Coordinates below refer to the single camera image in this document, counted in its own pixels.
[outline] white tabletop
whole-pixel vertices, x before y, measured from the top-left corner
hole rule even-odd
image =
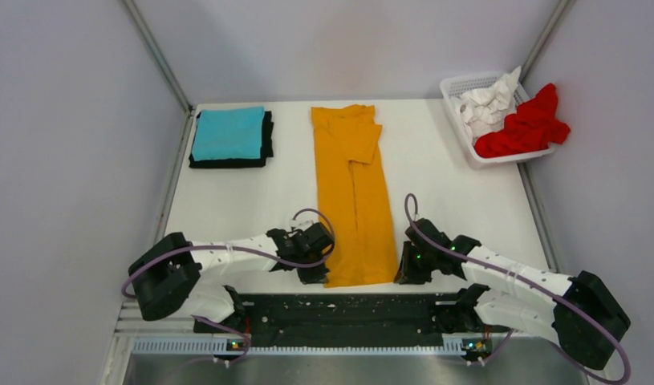
[[[317,208],[315,153],[310,108],[376,106],[383,125],[379,148],[396,234],[398,256],[408,222],[404,196],[419,198],[420,217],[430,219],[450,238],[464,234],[490,249],[547,269],[518,168],[502,165],[474,171],[468,167],[439,99],[319,102],[223,103],[197,106],[227,109],[263,105],[272,111],[274,158],[264,168],[206,170],[189,168],[194,127],[185,150],[166,233],[182,232],[190,241],[227,241],[287,227],[293,214]],[[427,293],[465,287],[459,278],[433,273],[422,285],[370,285],[324,289],[303,285],[295,271],[229,277],[240,293]]]

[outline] orange cloth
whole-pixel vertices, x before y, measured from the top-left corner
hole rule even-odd
[[[374,106],[312,108],[319,211],[334,225],[326,287],[392,282],[395,238]]]

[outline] white laundry basket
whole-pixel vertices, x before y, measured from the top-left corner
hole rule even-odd
[[[449,98],[459,97],[464,92],[471,91],[475,88],[489,87],[497,82],[502,75],[504,75],[504,72],[486,72],[477,75],[455,76],[453,78],[444,79],[440,82],[440,91],[442,91],[443,104],[445,105],[447,117],[454,128],[454,133],[459,139],[461,150],[463,150],[466,160],[469,162],[471,168],[484,168],[498,164],[520,163],[546,154],[551,154],[555,151],[555,144],[549,144],[549,148],[546,150],[525,152],[523,154],[509,156],[498,156],[496,158],[483,158],[475,152],[475,148],[473,148],[473,140],[472,138],[469,138],[468,133],[464,129],[464,121],[461,120],[459,114],[454,111],[454,106]],[[527,96],[520,83],[518,84],[518,89],[516,89],[514,98],[516,99],[516,106],[530,100],[530,97]]]

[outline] white wall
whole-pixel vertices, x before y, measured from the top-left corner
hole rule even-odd
[[[136,0],[192,103],[440,95],[523,63],[555,0]]]
[[[559,88],[568,141],[532,163],[569,273],[632,319],[631,383],[654,383],[654,1],[576,2],[526,81]]]
[[[182,120],[118,0],[0,2],[0,385],[96,383]]]

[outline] white cloth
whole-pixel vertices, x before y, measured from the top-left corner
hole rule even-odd
[[[521,68],[504,74],[488,88],[476,88],[452,98],[454,109],[464,121],[469,138],[477,138],[504,128],[504,118],[516,112],[514,93]]]

